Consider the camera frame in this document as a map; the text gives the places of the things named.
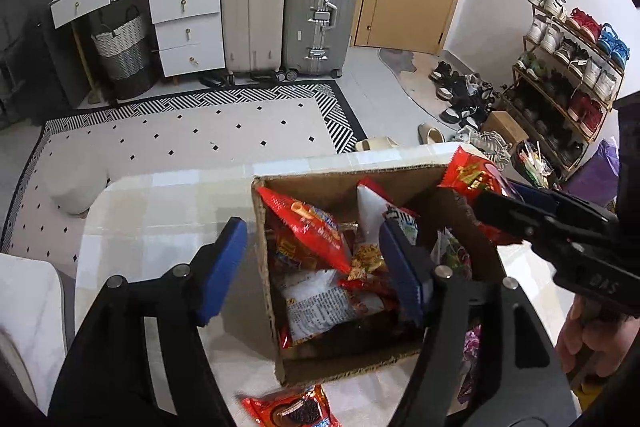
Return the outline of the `person's right hand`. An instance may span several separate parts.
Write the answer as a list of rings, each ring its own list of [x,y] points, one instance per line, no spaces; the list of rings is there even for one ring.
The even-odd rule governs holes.
[[[620,323],[592,321],[585,326],[580,324],[584,311],[585,298],[574,297],[564,325],[559,333],[555,351],[559,355],[565,374],[575,366],[577,353],[582,347],[599,353],[594,371],[600,377],[614,374],[620,367],[639,332],[639,320],[631,317]]]

